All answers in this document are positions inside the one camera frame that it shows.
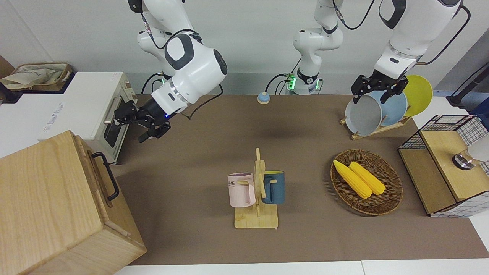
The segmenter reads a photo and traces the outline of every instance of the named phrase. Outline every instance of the corn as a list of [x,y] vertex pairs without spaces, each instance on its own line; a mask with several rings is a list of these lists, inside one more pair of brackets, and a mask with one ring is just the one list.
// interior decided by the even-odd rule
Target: corn
[[348,183],[353,191],[355,191],[362,199],[370,198],[372,195],[372,190],[359,176],[357,176],[346,165],[337,160],[334,160],[333,164],[340,176],[346,181],[346,183]]
[[380,195],[385,191],[385,185],[360,164],[353,161],[348,167],[370,187],[374,194]]

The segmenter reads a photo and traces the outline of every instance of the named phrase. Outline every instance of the black cable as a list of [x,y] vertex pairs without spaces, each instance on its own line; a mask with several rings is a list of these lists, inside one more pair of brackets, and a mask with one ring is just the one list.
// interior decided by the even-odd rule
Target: black cable
[[454,92],[451,96],[454,96],[455,93],[460,90],[460,88],[465,85],[465,83],[467,83],[467,81],[469,81],[476,73],[478,73],[480,70],[482,70],[485,66],[489,65],[489,62],[485,63],[484,65],[482,65],[482,67],[480,67],[477,71],[475,71],[473,74],[471,74]]
[[217,94],[216,96],[213,96],[212,98],[210,99],[207,99],[206,101],[204,101],[202,104],[200,104],[197,108],[195,108],[192,113],[190,113],[190,115],[186,115],[184,113],[181,113],[184,117],[188,118],[189,120],[192,119],[192,117],[194,116],[195,112],[200,109],[202,106],[204,106],[205,104],[211,102],[212,100],[220,97],[222,95],[222,93],[224,93],[224,89],[222,88],[222,85],[219,84],[219,88],[221,89],[221,92],[219,94]]
[[437,54],[437,56],[435,56],[435,58],[433,58],[431,61],[428,61],[428,62],[417,62],[416,65],[430,65],[431,63],[433,63],[448,48],[448,46],[450,46],[450,44],[452,44],[452,42],[455,40],[455,38],[457,38],[457,36],[464,30],[465,26],[467,26],[468,22],[470,21],[471,14],[470,14],[470,11],[468,10],[468,8],[466,6],[461,5],[460,8],[465,10],[465,12],[467,12],[467,20],[462,25],[462,27],[457,31],[457,33],[452,37],[452,39],[445,45],[445,47]]
[[157,79],[157,80],[153,81],[153,83],[151,83],[151,93],[153,93],[155,91],[155,88],[153,87],[155,82],[163,82],[163,80]]
[[277,87],[275,88],[275,95],[277,95],[277,91],[278,91],[278,87],[280,86],[280,83],[284,82],[284,86],[285,86],[285,82],[287,82],[287,80],[282,80],[280,81],[278,84],[277,84]]
[[319,87],[319,92],[317,92],[317,94],[320,94],[321,93],[321,89],[323,88],[324,79],[321,78],[318,81],[321,81],[321,86]]
[[[142,13],[141,13],[141,17],[143,18],[143,22],[144,22],[144,26],[145,26],[145,28],[151,32],[151,29],[150,29],[150,27],[149,27],[149,25],[148,25],[148,22],[146,21],[146,18],[144,18],[144,15],[143,15]],[[169,39],[168,39],[168,40],[165,42],[165,44],[163,45],[163,47],[159,47],[159,46],[156,44],[156,42],[155,42],[155,39],[154,39],[153,35],[152,35],[152,34],[150,34],[150,33],[148,33],[148,34],[150,35],[151,41],[153,41],[153,44],[155,44],[155,47],[156,47],[156,48],[158,48],[158,49],[164,49],[164,48],[166,47],[166,45],[168,44],[168,42],[169,42],[169,41],[170,41],[172,38],[174,38],[174,37],[175,37],[177,34],[182,33],[182,32],[184,32],[184,31],[190,31],[190,32],[192,32],[192,33],[197,33],[196,31],[194,31],[194,30],[192,30],[192,29],[181,29],[181,30],[177,31],[176,33],[172,34],[172,36],[170,36],[170,38],[169,38]]]
[[146,82],[144,82],[144,85],[143,85],[143,89],[141,89],[141,94],[143,94],[143,93],[144,93],[144,89],[146,88],[146,85],[148,85],[149,81],[150,81],[150,80],[151,80],[153,77],[155,77],[155,76],[157,76],[157,75],[159,75],[159,74],[160,74],[159,72],[154,73],[154,74],[152,74],[152,75],[151,75],[151,76],[150,76],[148,79],[146,79]]
[[349,29],[349,30],[356,30],[358,28],[360,28],[360,26],[363,25],[363,22],[365,22],[365,19],[367,19],[367,16],[368,14],[370,13],[370,10],[372,9],[372,6],[374,5],[374,2],[375,0],[372,0],[372,2],[370,3],[370,6],[368,7],[368,10],[367,12],[365,13],[365,16],[363,17],[362,21],[360,22],[360,24],[358,24],[358,26],[356,27],[349,27],[348,25],[346,25],[346,22],[345,22],[345,19],[343,18],[343,15],[341,14],[341,11],[339,10],[338,6],[336,5],[336,3],[334,2],[333,0],[333,7],[334,7],[334,10],[336,11],[336,15],[338,15],[338,19],[343,23],[343,25]]
[[[301,62],[301,59],[302,59],[302,58],[299,58],[299,60],[298,60],[298,61],[297,61],[297,63],[295,64],[294,68],[293,68],[293,69],[290,71],[290,73],[294,73],[295,68],[297,68],[297,66],[298,66],[298,65],[299,65],[299,63]],[[280,92],[278,92],[278,94],[281,94],[281,93],[282,93],[282,91],[284,90],[285,85],[286,85],[286,83],[284,83],[284,84],[282,85],[282,88],[280,89]]]
[[268,91],[268,88],[270,87],[270,84],[272,84],[272,81],[274,81],[275,79],[277,79],[278,77],[281,77],[281,76],[288,76],[288,74],[281,73],[281,74],[278,74],[278,75],[272,77],[272,79],[270,79],[270,81],[268,82],[267,87],[265,88],[265,92]]

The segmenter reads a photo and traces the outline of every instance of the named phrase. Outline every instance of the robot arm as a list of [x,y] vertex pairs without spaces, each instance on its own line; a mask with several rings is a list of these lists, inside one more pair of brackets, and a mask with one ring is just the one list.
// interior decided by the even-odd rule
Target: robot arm
[[[337,0],[341,6],[343,0]],[[314,19],[321,28],[308,28],[298,31],[293,39],[294,47],[301,53],[301,61],[294,72],[292,92],[311,94],[316,90],[321,57],[319,50],[337,49],[343,43],[343,32],[338,28],[338,17],[332,0],[318,0]]]
[[139,142],[162,137],[169,120],[223,81],[227,66],[213,48],[202,44],[180,0],[128,0],[131,10],[142,15],[146,31],[138,34],[141,48],[161,63],[164,84],[141,108],[133,101],[115,110],[118,127],[137,123],[148,128]]
[[[391,16],[382,14],[383,5],[392,2]],[[458,12],[461,0],[386,0],[379,15],[393,30],[384,52],[374,65],[372,76],[360,75],[351,87],[356,103],[372,91],[386,90],[381,98],[401,94],[407,85],[404,76],[426,53],[429,45]]]

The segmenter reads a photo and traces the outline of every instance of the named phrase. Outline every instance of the pink mug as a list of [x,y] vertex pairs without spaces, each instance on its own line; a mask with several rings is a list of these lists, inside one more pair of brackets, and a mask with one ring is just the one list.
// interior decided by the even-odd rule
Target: pink mug
[[232,207],[248,207],[255,204],[255,184],[252,173],[227,175],[227,187]]

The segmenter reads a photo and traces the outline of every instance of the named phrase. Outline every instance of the wicker basket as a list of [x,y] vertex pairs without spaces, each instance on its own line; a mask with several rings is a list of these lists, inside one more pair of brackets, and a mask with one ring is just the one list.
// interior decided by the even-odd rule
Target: wicker basket
[[379,216],[394,211],[402,200],[403,189],[396,171],[378,155],[365,150],[348,150],[336,156],[335,160],[350,165],[358,162],[376,176],[386,187],[383,194],[362,199],[338,174],[331,164],[331,181],[339,197],[351,208],[364,214]]

